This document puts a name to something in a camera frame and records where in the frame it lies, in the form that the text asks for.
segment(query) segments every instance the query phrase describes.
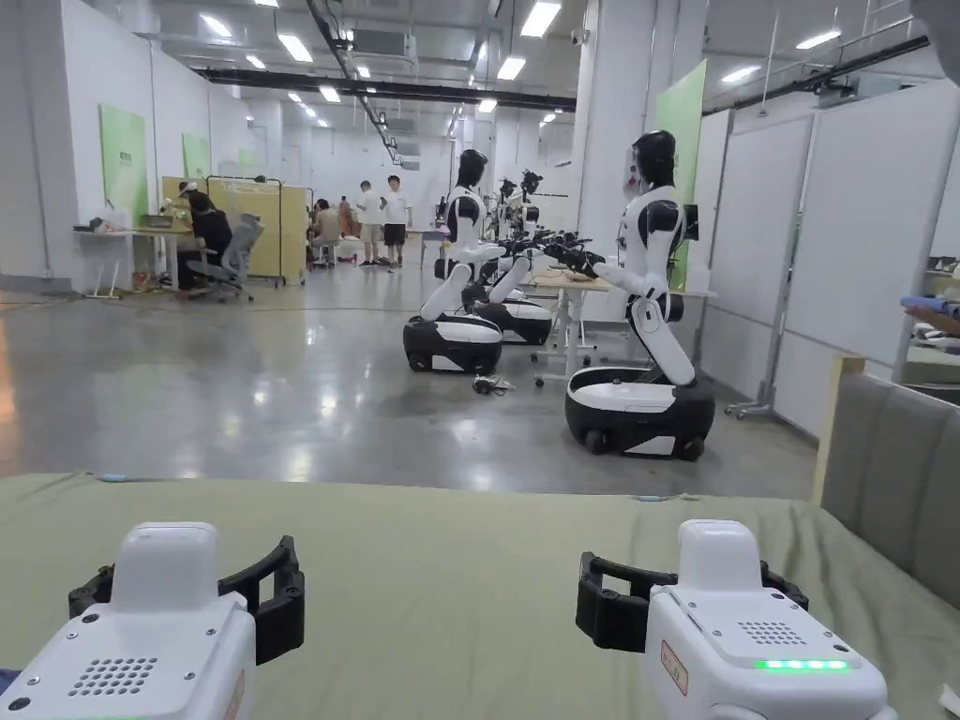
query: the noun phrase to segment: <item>man in white t-shirt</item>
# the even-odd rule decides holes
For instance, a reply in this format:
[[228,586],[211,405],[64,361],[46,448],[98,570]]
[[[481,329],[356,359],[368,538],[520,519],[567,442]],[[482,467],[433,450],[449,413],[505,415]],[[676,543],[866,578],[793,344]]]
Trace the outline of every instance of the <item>man in white t-shirt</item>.
[[363,241],[364,261],[361,268],[370,268],[379,257],[377,244],[380,240],[380,224],[383,222],[380,212],[380,198],[370,185],[369,180],[360,183],[363,194],[357,203],[357,222],[360,223],[360,239]]
[[407,196],[400,189],[400,178],[391,175],[387,178],[390,192],[385,198],[385,222],[383,225],[383,244],[387,246],[390,258],[391,271],[399,265],[403,267],[403,243],[407,237],[407,229],[414,224],[413,207]]

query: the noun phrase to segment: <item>red label sticker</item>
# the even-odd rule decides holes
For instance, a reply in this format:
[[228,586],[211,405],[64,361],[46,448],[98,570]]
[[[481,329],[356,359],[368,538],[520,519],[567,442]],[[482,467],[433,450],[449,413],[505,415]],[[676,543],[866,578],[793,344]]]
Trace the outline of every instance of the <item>red label sticker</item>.
[[673,682],[677,684],[677,688],[679,688],[685,696],[686,690],[690,685],[690,674],[686,672],[686,668],[677,658],[677,654],[666,644],[666,640],[660,645],[660,662],[663,663],[663,667],[670,673]]
[[244,671],[240,671],[240,677],[237,678],[237,684],[233,686],[233,695],[227,705],[227,711],[224,713],[224,720],[236,720],[237,713],[240,711],[240,703],[243,701],[243,694],[247,689],[247,680],[244,677]]

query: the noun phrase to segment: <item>robot mobile base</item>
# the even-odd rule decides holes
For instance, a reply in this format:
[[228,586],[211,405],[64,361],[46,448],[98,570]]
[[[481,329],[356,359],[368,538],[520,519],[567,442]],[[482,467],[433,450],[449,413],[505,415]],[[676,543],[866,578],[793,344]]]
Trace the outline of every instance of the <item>robot mobile base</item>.
[[594,455],[607,452],[695,461],[713,425],[716,402],[702,384],[650,382],[638,368],[587,368],[566,387],[566,424]]
[[449,371],[487,375],[503,349],[503,334],[495,324],[475,315],[421,316],[403,327],[403,351],[414,372]]
[[[504,342],[516,345],[543,345],[550,336],[553,318],[550,311],[529,300],[504,300],[481,305],[474,312],[495,324],[504,334]],[[513,333],[513,340],[507,333]]]

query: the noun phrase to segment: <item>security camera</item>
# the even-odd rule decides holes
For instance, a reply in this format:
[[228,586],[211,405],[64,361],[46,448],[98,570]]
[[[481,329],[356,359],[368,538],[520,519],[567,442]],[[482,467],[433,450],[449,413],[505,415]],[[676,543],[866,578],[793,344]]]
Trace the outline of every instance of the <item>security camera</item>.
[[580,47],[581,45],[586,44],[589,39],[590,39],[589,30],[579,29],[579,30],[574,30],[572,33],[570,33],[570,44],[572,44],[573,47]]

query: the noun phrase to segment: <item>black ceiling beam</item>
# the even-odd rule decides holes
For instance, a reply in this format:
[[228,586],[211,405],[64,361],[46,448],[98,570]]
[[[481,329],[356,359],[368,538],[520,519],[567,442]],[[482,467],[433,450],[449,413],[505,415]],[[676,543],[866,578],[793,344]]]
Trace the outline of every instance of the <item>black ceiling beam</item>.
[[[848,60],[847,62],[840,62],[839,64],[828,68],[827,70],[822,70],[820,72],[813,73],[812,75],[807,75],[805,78],[800,78],[792,83],[787,83],[785,85],[781,85],[780,87],[775,87],[772,90],[768,90],[766,99],[773,100],[774,98],[779,98],[781,95],[788,95],[791,92],[809,92],[811,90],[815,90],[820,85],[828,83],[834,78],[849,75],[857,70],[863,70],[871,65],[876,65],[878,62],[883,62],[884,60],[890,60],[891,58],[898,58],[901,55],[912,53],[915,50],[925,48],[929,44],[930,38],[926,35],[922,35],[919,37],[914,37],[911,40],[899,42],[896,45],[890,45],[889,47],[881,48],[875,53],[864,55],[862,58]],[[714,112],[722,112],[723,110],[728,109],[740,110],[749,108],[750,106],[759,105],[762,103],[763,98],[763,93],[751,95],[750,97],[743,98],[742,100],[735,100],[729,105],[724,105],[721,108],[707,110],[704,112],[704,115],[712,115]]]
[[[288,92],[317,92],[320,85],[330,85],[338,93],[347,96],[391,98],[398,100],[423,100],[434,103],[465,103],[477,105],[488,98],[504,108],[561,109],[572,112],[577,108],[576,98],[554,95],[531,95],[504,90],[478,90],[472,87],[448,85],[424,85],[413,83],[382,83],[350,78],[328,78],[320,75],[299,73],[276,73],[264,70],[198,69],[194,72],[216,84],[242,85],[244,87],[269,87]],[[375,95],[368,88],[376,90]]]

